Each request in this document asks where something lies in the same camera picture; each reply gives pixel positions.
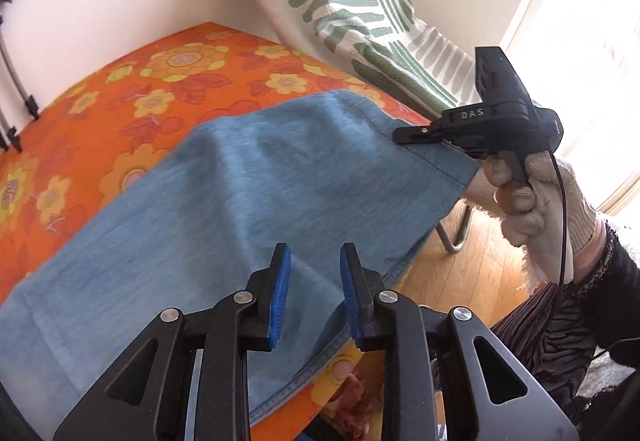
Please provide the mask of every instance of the white glove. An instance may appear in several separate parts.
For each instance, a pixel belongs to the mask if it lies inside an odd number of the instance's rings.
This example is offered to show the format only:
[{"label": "white glove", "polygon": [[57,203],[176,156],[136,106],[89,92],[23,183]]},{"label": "white glove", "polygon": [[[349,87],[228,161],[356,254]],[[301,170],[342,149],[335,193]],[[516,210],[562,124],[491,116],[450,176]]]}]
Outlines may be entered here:
[{"label": "white glove", "polygon": [[[574,170],[568,163],[558,161],[567,204],[568,236],[564,283],[574,279],[574,257],[598,231],[598,243],[603,243],[604,226],[596,210],[584,200],[575,180]],[[529,186],[511,180],[511,170],[502,159],[492,156],[484,161],[483,172],[486,183],[479,173],[467,190],[471,202],[483,210],[502,219],[502,234],[513,246],[524,245],[527,262],[540,281],[558,283],[562,251],[562,199],[558,178],[551,159],[546,152],[532,154],[526,158]],[[487,184],[498,186],[494,201],[487,197]],[[590,247],[598,255],[602,250]],[[593,264],[581,256],[580,266]]]}]

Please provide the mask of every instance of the black sleeve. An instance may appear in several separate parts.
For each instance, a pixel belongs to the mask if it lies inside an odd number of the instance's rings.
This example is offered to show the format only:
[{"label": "black sleeve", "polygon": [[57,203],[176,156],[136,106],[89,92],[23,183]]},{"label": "black sleeve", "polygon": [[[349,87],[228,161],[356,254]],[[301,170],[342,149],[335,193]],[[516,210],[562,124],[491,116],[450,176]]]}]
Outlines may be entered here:
[{"label": "black sleeve", "polygon": [[609,225],[602,258],[576,289],[598,345],[640,337],[640,271]]}]

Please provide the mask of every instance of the striped fabric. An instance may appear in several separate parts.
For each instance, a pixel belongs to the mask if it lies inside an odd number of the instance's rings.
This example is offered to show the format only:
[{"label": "striped fabric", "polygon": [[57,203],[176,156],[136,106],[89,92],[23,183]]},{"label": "striped fabric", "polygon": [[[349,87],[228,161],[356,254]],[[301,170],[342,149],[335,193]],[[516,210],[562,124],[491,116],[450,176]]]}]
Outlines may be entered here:
[{"label": "striped fabric", "polygon": [[257,0],[284,44],[433,117],[479,101],[474,61],[410,0]]}]

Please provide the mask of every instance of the blue denim fabric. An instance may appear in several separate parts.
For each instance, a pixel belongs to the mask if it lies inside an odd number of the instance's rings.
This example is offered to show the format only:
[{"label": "blue denim fabric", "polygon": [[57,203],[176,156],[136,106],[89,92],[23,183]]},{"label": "blue denim fabric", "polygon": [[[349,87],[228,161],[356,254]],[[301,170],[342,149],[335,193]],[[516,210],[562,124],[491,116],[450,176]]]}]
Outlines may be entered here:
[{"label": "blue denim fabric", "polygon": [[292,249],[282,339],[251,353],[258,421],[348,336],[339,253],[392,286],[476,172],[446,144],[398,146],[404,124],[337,90],[198,126],[0,307],[0,381],[44,438],[163,309],[244,288],[277,242]]}]

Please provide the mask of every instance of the metal screw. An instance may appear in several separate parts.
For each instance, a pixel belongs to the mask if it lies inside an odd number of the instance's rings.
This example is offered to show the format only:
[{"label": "metal screw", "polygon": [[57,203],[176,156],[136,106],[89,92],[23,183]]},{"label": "metal screw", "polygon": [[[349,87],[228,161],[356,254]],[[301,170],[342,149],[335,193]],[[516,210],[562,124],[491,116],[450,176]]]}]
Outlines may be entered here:
[{"label": "metal screw", "polygon": [[253,299],[254,299],[254,296],[251,293],[249,293],[249,291],[238,291],[234,295],[234,300],[236,301],[236,304],[248,304]]},{"label": "metal screw", "polygon": [[392,304],[398,301],[398,295],[390,289],[385,289],[378,294],[378,298],[387,304]]},{"label": "metal screw", "polygon": [[468,320],[471,320],[473,313],[466,307],[456,307],[455,309],[453,309],[453,316],[461,322],[466,322]]},{"label": "metal screw", "polygon": [[178,313],[177,309],[169,307],[169,309],[165,309],[160,313],[160,319],[162,322],[174,322],[178,319],[180,313]]}]

